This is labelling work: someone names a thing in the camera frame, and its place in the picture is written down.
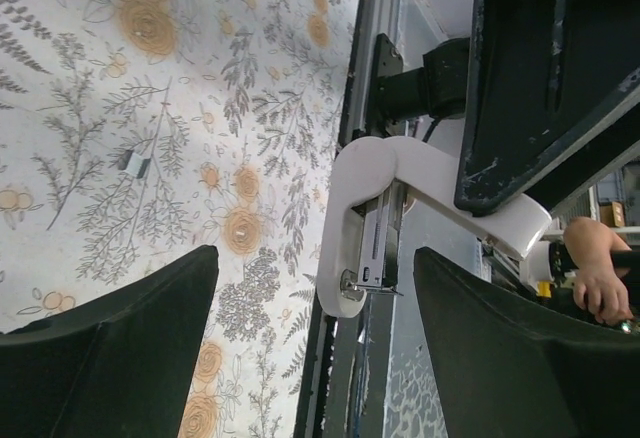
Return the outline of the small white stapler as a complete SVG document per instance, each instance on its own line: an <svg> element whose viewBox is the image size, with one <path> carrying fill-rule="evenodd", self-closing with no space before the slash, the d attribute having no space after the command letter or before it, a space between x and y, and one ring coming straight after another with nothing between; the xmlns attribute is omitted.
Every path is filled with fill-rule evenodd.
<svg viewBox="0 0 640 438"><path fill-rule="evenodd" d="M454 204L456 159L407 136L363 137L344 147L330 175L316 294L325 314L353 318L370 294L395 295L407 198L422 202L475 237L523 260L552 218L519 196L487 217Z"/></svg>

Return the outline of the operator bare hand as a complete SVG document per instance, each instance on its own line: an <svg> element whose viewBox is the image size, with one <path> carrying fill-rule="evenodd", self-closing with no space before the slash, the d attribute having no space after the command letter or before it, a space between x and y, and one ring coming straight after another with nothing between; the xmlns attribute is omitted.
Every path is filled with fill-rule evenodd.
<svg viewBox="0 0 640 438"><path fill-rule="evenodd" d="M629 292L622 278L628 269L615 268L611 253L631 248L611 228L587 217L573 219L563 232L564 245L577 266L575 304L598 323L616 325L631 319Z"/></svg>

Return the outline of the small removed staple piece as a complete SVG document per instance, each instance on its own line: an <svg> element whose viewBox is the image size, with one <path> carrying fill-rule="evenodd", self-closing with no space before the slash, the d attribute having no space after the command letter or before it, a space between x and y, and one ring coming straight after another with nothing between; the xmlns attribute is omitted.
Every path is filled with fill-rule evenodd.
<svg viewBox="0 0 640 438"><path fill-rule="evenodd" d="M117 169L135 179L142 179L145 177L150 163L150 158L146 158L134 150L126 150L117 162Z"/></svg>

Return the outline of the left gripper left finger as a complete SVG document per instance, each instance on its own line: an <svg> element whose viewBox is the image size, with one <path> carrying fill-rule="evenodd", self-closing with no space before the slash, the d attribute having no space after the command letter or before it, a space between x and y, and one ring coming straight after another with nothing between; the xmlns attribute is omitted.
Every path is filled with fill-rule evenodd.
<svg viewBox="0 0 640 438"><path fill-rule="evenodd" d="M1 336L4 437L175 437L219 276L216 247Z"/></svg>

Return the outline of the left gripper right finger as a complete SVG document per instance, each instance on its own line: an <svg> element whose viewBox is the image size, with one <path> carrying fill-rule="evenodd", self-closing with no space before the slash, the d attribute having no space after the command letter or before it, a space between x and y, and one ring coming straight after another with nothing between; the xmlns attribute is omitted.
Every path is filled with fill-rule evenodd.
<svg viewBox="0 0 640 438"><path fill-rule="evenodd" d="M449 436L638 436L638 336L557 313L428 247L413 276Z"/></svg>

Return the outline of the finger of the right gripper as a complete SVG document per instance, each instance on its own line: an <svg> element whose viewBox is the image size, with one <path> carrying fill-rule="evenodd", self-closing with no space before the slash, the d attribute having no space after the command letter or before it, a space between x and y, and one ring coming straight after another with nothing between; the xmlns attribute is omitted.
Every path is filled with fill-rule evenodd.
<svg viewBox="0 0 640 438"><path fill-rule="evenodd" d="M474 0L455 205L549 212L639 154L639 0Z"/></svg>

